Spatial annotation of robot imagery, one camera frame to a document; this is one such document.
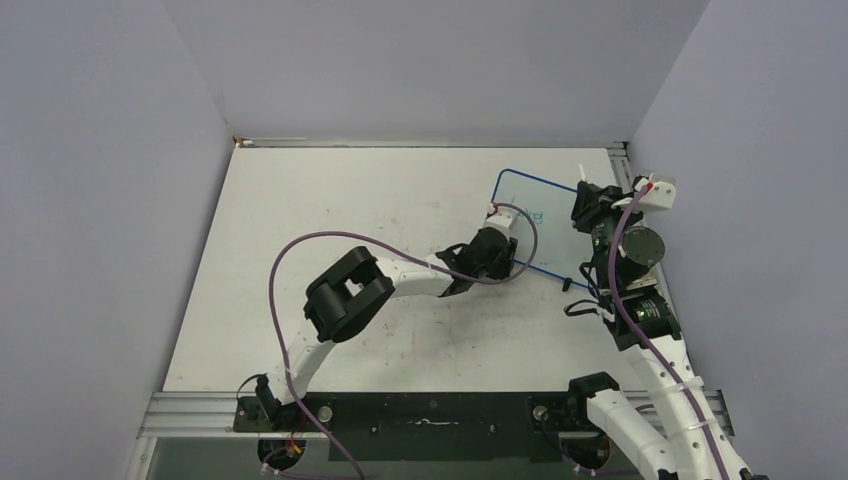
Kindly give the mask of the blue framed whiteboard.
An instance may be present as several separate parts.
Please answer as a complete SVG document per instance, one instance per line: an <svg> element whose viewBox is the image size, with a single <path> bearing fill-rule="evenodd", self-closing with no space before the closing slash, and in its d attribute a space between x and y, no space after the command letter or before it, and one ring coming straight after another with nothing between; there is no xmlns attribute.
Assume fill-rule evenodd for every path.
<svg viewBox="0 0 848 480"><path fill-rule="evenodd" d="M529 214L513 223L518 241L514 260L560 280L586 287L579 266L592 258L591 240L572 226L571 211L576 189L515 169L502 170L491 200L509 203Z"/></svg>

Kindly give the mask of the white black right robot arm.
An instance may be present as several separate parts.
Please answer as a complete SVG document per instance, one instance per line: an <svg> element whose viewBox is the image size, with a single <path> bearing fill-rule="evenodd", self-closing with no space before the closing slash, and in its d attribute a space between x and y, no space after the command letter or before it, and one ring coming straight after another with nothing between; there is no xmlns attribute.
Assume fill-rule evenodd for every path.
<svg viewBox="0 0 848 480"><path fill-rule="evenodd" d="M675 195L674 184L646 177L631 192L586 180L576 187L571 221L591 240L592 257L582 268L594 312L642 382L660 425L606 373L570 381L566 415L579 428L601 431L644 479L755 479L709 406L673 309L647 281L665 243L642 219L670 209Z"/></svg>

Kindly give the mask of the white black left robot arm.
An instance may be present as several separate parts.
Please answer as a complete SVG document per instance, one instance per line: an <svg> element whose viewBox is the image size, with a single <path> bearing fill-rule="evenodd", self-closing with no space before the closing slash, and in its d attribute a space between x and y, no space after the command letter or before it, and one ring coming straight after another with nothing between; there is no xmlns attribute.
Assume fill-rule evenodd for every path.
<svg viewBox="0 0 848 480"><path fill-rule="evenodd" d="M448 298L467 292L475 283L498 285L515 278L513 261L518 241L508 231L486 226L468 243L452 245L423 259L396 250L393 258L372 254L372 243L385 250L390 245L365 235L349 233L361 245L340 257L305 291L305 324L292 342L282 335L275 301L275 280L285 255L314 232L285 245L276 255L268 277L268 301L283 360L272 374L255 374L257 406L236 398L237 415L258 416L271 429L290 428L298 416L298 403L332 349L359 335L393 298L432 296Z"/></svg>

